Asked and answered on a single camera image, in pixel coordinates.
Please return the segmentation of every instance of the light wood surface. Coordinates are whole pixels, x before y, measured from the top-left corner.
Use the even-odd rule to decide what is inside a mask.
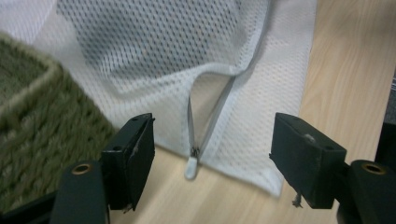
[[[396,1],[319,0],[300,117],[345,147],[347,162],[372,160],[396,66]],[[135,212],[111,212],[112,223],[336,223],[335,211],[291,205],[201,167],[183,178],[186,159],[157,149]]]

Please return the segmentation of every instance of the knitted green fabric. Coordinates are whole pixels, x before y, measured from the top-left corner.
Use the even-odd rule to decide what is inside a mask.
[[[0,211],[57,189],[63,169],[99,159],[115,133],[49,56],[0,33]]]

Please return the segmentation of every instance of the white cloth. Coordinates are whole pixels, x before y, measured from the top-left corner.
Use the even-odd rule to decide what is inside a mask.
[[[182,156],[195,145],[202,163],[278,195],[275,112],[298,113],[315,11],[316,0],[7,0],[0,30],[58,59],[114,125],[151,112],[156,144]]]

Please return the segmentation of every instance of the wooden table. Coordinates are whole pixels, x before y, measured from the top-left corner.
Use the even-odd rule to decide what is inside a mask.
[[[300,117],[347,149],[346,162],[373,160],[396,66],[396,1],[318,0],[314,44]],[[183,177],[186,159],[157,149],[135,212],[112,223],[336,223],[333,210],[295,208],[280,198],[201,167]]]

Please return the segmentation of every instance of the wood grain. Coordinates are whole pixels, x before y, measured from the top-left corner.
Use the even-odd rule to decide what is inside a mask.
[[[372,160],[396,66],[396,1],[319,0],[300,117],[348,150],[347,161]],[[201,167],[183,178],[186,160],[157,149],[135,212],[112,223],[336,223],[333,210],[291,206],[285,184],[274,198]]]

